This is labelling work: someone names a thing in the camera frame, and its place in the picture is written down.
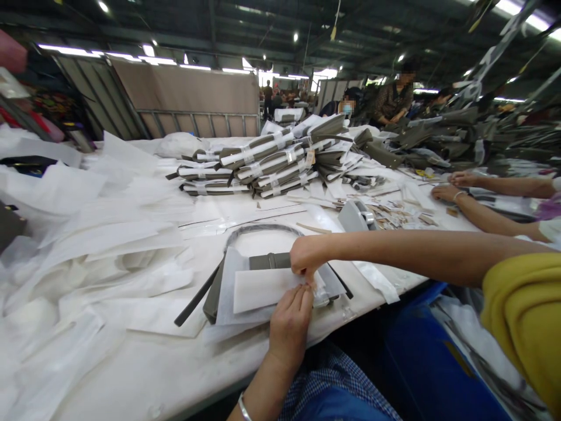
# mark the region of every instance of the gray leather piece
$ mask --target gray leather piece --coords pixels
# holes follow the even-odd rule
[[[340,114],[318,126],[307,127],[304,129],[302,136],[310,136],[311,134],[339,134],[344,133],[343,122],[345,115]]]
[[[425,128],[424,125],[419,125],[393,138],[392,141],[401,145],[402,150],[409,150],[419,145],[423,140],[429,139],[431,135],[432,129],[430,127]]]
[[[383,147],[375,145],[374,142],[367,142],[364,152],[373,160],[392,170],[395,170],[405,162],[405,156],[391,153]]]
[[[306,173],[307,175],[310,175],[311,173],[313,173],[314,170],[313,169],[309,169],[309,170],[304,170],[304,171],[299,171],[298,170],[298,166],[295,167],[295,170],[292,171],[289,175],[280,178],[279,181],[279,185],[273,187],[270,183],[264,185],[263,187],[259,187],[259,185],[256,183],[256,181],[253,182],[252,186],[254,187],[255,191],[259,194],[261,192],[265,192],[265,191],[269,191],[269,190],[274,190],[276,189],[280,189],[280,194],[283,195],[286,192],[290,191],[290,190],[294,190],[296,188],[300,188],[301,185],[297,185],[294,188],[286,188],[283,189],[284,185],[290,184],[293,181],[298,181],[300,179],[300,174]]]
[[[297,151],[299,151],[299,150],[301,150],[301,149],[302,149],[302,145],[299,145],[299,144],[294,145],[294,151],[295,151],[295,152],[297,152]],[[286,150],[281,150],[281,151],[278,151],[278,152],[276,152],[276,153],[273,153],[272,155],[268,156],[267,158],[263,158],[261,161],[259,161],[259,164],[260,164],[261,166],[263,166],[263,165],[266,164],[266,163],[275,161],[275,160],[277,160],[277,159],[279,159],[279,158],[284,158],[284,157],[286,157],[286,156],[287,156],[287,155],[286,155]],[[271,167],[271,168],[267,168],[266,170],[263,170],[263,175],[271,175],[271,174],[274,174],[274,173],[276,173],[276,172],[283,171],[283,170],[285,170],[286,168],[288,168],[289,165],[292,165],[292,164],[294,164],[295,162],[297,162],[297,161],[299,161],[299,160],[301,160],[301,159],[302,159],[302,156],[298,157],[297,160],[294,161],[294,162],[292,162],[292,163],[288,163],[288,161],[284,161],[282,164],[274,165],[274,166]],[[241,173],[241,172],[243,172],[243,171],[247,171],[247,170],[249,170],[249,169],[250,169],[249,166],[243,166],[243,167],[241,167],[239,170],[236,170],[236,171],[234,172],[234,176],[235,176],[236,178],[238,178],[237,175],[238,175],[239,173]],[[248,178],[241,179],[241,180],[240,180],[240,183],[242,183],[242,184],[249,184],[249,183],[253,182],[253,180],[255,180],[255,177],[248,177]]]
[[[474,125],[477,121],[477,107],[467,108],[465,110],[450,111],[442,114],[441,126],[467,126]]]
[[[286,136],[287,134],[290,133],[290,129],[284,129],[282,130],[282,135]],[[251,141],[249,143],[249,148],[250,149],[255,149],[258,146],[261,146],[263,144],[272,142],[275,140],[275,136],[272,134],[267,134],[265,136],[260,136],[255,138],[253,141]],[[293,144],[293,141],[288,141],[286,142],[286,146],[289,146],[291,144]],[[270,147],[267,150],[263,151],[263,152],[259,152],[257,154],[254,155],[254,161],[259,161],[262,160],[263,158],[271,155],[272,153],[278,151],[279,149],[276,146]],[[242,153],[242,149],[241,148],[224,148],[221,152],[220,152],[220,159],[222,160],[223,158],[226,158],[228,156],[232,156],[232,155],[236,155],[239,153]],[[229,165],[223,165],[224,168],[228,168],[230,170],[237,170],[241,167],[243,167],[245,165],[245,160],[239,160],[236,161],[232,164]]]
[[[305,164],[306,160],[300,160],[297,161],[295,163],[292,163],[290,165],[287,165],[285,168],[283,168],[281,171],[285,171],[288,169],[292,169],[292,171],[280,178],[277,179],[277,182],[279,185],[285,184],[287,183],[289,180],[292,180],[294,177],[297,177],[298,174],[300,174],[301,170],[300,168],[302,168],[302,166]],[[255,179],[251,185],[253,186],[253,188],[257,191],[266,191],[266,190],[271,190],[273,189],[273,186],[271,185],[271,183],[265,184],[264,186],[260,187],[259,186],[259,182],[260,181],[265,181],[268,178],[270,178],[269,175],[264,175],[263,177],[259,177],[257,179]]]

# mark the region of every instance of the wrist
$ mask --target wrist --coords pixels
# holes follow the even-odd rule
[[[304,360],[304,355],[298,355],[290,359],[285,359],[284,357],[286,356],[277,356],[269,349],[261,365],[266,367],[267,371],[277,377],[277,379],[286,379],[292,382]]]

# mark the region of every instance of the bracelet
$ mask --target bracelet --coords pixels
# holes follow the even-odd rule
[[[460,191],[458,193],[456,193],[456,195],[454,196],[454,198],[452,199],[452,202],[456,203],[456,198],[460,195],[460,194],[467,194],[465,191]]]
[[[245,405],[244,405],[244,393],[243,393],[243,392],[241,393],[241,395],[240,395],[240,397],[239,397],[239,399],[238,399],[238,404],[239,404],[239,406],[240,406],[241,414],[243,415],[244,420],[245,420],[245,421],[253,421],[253,420],[251,419],[250,415],[247,413],[247,409],[245,408]]]

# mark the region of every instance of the white table surface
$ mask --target white table surface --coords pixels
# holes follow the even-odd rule
[[[421,186],[429,194],[432,186]],[[400,193],[385,196],[400,199]],[[242,215],[253,212],[253,219],[263,223],[281,223],[297,228],[306,235],[316,233],[298,227],[297,222],[319,227],[305,211],[284,196],[270,200],[252,200],[248,195],[214,196],[198,199],[197,212],[210,220],[183,227],[186,244],[192,246],[197,291],[216,268],[223,256],[223,247],[230,227],[245,221]],[[446,214],[446,207],[437,204],[435,220],[446,230],[477,230],[462,215]],[[275,212],[290,215],[272,216]],[[334,211],[329,211],[336,218]],[[257,232],[241,236],[236,248],[246,256],[282,253],[290,250],[295,237],[285,232]],[[385,303],[381,294],[350,262],[332,262],[333,269],[353,292],[349,300],[342,296],[333,305],[314,310],[309,330],[309,343],[316,343],[328,334]],[[403,293],[424,282],[426,278],[392,267],[378,265]],[[114,354],[87,374],[60,405],[53,419],[60,421],[150,421],[170,418],[184,419],[195,409],[212,402],[228,387],[247,379],[259,367],[268,349],[266,325],[242,333],[219,344],[205,344],[202,333],[195,339],[127,331],[124,343]]]

